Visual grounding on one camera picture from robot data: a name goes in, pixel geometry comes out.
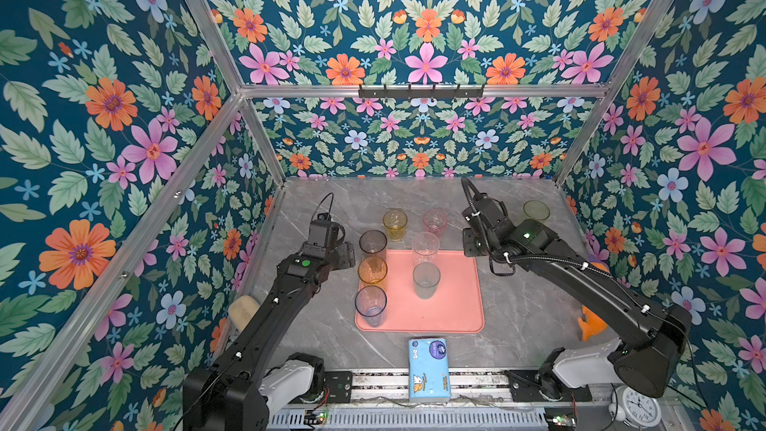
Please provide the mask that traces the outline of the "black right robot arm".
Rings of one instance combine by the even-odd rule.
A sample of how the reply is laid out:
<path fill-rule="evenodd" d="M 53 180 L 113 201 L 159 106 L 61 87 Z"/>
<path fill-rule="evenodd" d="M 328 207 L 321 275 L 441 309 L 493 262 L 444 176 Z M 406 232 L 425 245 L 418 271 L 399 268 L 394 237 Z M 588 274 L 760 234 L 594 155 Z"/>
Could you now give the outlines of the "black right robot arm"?
<path fill-rule="evenodd" d="M 468 203 L 462 213 L 466 257 L 486 257 L 492 269 L 508 267 L 507 275 L 522 267 L 546 279 L 616 334 L 602 345 L 554 349 L 538 369 L 533 387 L 550 401 L 597 384 L 623 384 L 650 398 L 664 396 L 689 343 L 691 313 L 630 291 L 544 223 L 526 219 L 515 225 L 503 202 L 467 178 L 461 186 Z"/>

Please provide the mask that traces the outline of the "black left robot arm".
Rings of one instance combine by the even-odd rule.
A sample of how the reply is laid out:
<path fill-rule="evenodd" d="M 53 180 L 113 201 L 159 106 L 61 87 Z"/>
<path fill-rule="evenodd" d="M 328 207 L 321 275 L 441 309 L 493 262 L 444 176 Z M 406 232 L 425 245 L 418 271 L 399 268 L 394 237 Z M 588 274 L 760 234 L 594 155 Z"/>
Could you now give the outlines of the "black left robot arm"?
<path fill-rule="evenodd" d="M 333 271 L 355 265 L 343 225 L 321 213 L 297 253 L 277 266 L 267 298 L 213 365 L 197 367 L 183 385 L 183 430 L 265 430 L 273 414 L 311 389 L 318 358 L 267 365 L 297 315 Z"/>

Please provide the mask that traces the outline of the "clear tall glass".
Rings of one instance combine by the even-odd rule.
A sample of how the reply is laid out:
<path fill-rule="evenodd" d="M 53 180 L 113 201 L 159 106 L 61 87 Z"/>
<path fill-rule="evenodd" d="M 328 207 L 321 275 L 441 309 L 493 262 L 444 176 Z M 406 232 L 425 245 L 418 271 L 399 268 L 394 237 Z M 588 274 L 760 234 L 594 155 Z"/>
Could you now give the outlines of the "clear tall glass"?
<path fill-rule="evenodd" d="M 440 245 L 440 239 L 434 233 L 430 233 L 430 231 L 415 233 L 411 239 L 413 265 L 434 263 L 439 253 Z"/>

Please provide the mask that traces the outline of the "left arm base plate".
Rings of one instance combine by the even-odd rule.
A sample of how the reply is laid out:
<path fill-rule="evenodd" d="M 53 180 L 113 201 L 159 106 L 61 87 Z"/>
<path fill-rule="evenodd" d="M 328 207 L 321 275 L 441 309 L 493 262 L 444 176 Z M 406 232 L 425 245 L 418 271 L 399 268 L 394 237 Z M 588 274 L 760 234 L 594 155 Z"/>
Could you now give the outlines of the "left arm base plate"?
<path fill-rule="evenodd" d="M 351 371 L 323 371 L 315 374 L 307 393 L 297 397 L 294 403 L 317 406 L 326 403 L 347 404 L 351 402 L 353 388 Z"/>

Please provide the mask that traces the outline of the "amber tall glass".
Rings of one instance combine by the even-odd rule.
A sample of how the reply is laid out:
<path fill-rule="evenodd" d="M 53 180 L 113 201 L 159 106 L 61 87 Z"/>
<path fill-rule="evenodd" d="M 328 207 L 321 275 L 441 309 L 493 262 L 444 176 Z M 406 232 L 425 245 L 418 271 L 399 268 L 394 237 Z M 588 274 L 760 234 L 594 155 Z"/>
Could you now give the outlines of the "amber tall glass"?
<path fill-rule="evenodd" d="M 358 266 L 357 275 L 363 287 L 380 287 L 387 283 L 388 265 L 381 257 L 367 257 Z"/>

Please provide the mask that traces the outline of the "pink plastic tray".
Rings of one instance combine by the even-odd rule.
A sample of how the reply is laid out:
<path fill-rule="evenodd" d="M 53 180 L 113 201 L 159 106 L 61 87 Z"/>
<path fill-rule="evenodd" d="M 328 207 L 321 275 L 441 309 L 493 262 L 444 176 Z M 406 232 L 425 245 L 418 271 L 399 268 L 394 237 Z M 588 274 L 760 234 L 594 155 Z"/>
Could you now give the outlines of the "pink plastic tray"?
<path fill-rule="evenodd" d="M 465 257 L 460 251 L 440 251 L 435 265 L 440 269 L 441 279 L 430 299 L 421 299 L 416 293 L 412 251 L 387 251 L 387 265 L 383 321 L 372 326 L 358 314 L 355 324 L 360 330 L 444 335 L 478 333 L 484 328 L 479 274 L 472 257 Z"/>

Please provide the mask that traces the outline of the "dark grey tall glass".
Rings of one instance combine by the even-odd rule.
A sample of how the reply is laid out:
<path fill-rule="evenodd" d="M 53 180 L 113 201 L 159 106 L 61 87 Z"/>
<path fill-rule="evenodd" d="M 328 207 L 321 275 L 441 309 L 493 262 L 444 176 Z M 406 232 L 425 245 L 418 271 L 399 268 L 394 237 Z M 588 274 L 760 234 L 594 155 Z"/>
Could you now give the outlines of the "dark grey tall glass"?
<path fill-rule="evenodd" d="M 385 261 L 387 255 L 388 237 L 384 231 L 369 229 L 359 237 L 359 249 L 365 259 L 378 257 Z"/>

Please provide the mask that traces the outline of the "yellow short glass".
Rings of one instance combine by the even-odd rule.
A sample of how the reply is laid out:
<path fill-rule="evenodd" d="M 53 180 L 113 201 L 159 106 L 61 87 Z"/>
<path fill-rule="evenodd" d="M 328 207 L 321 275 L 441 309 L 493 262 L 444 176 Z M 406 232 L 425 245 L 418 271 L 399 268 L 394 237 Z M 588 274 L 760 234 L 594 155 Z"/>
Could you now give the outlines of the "yellow short glass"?
<path fill-rule="evenodd" d="M 401 209 L 388 210 L 383 215 L 382 223 L 390 241 L 404 241 L 409 223 L 408 215 L 405 211 Z"/>

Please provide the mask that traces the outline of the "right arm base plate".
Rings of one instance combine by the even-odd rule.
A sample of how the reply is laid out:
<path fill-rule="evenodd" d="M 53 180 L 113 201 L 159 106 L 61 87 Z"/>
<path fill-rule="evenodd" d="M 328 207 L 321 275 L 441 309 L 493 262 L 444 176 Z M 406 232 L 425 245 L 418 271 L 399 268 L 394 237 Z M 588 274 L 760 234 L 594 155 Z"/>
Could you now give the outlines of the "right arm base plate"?
<path fill-rule="evenodd" d="M 568 388 L 552 377 L 540 377 L 536 370 L 506 369 L 503 374 L 509 381 L 509 389 L 514 402 L 592 402 L 592 393 L 588 387 Z"/>

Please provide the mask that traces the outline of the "teal tall glass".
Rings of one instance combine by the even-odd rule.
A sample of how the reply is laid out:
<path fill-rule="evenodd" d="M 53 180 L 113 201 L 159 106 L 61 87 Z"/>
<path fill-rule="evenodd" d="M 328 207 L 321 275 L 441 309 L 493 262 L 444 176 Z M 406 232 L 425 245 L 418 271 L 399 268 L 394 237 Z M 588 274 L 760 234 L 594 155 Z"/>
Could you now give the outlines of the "teal tall glass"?
<path fill-rule="evenodd" d="M 441 271 L 435 263 L 418 263 L 412 273 L 415 293 L 419 299 L 430 299 L 441 281 Z"/>

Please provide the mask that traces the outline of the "light green tall glass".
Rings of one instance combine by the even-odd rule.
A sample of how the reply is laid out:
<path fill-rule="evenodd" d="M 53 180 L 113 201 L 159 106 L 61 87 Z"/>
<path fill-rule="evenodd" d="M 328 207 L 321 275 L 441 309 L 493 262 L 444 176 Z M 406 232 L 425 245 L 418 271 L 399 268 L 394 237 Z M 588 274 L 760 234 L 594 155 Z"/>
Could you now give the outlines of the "light green tall glass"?
<path fill-rule="evenodd" d="M 540 223 L 544 223 L 551 216 L 549 206 L 537 200 L 530 200 L 524 203 L 523 211 L 528 219 L 533 219 Z"/>

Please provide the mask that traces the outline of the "blue-grey tall glass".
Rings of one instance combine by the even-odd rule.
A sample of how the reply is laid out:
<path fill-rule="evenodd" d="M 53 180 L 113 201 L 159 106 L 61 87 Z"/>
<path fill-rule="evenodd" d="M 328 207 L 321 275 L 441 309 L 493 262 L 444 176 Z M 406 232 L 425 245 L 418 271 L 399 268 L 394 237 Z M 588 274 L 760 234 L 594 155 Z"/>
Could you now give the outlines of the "blue-grey tall glass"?
<path fill-rule="evenodd" d="M 385 321 L 388 297 L 384 289 L 368 285 L 357 291 L 354 304 L 356 312 L 371 327 L 379 327 Z"/>

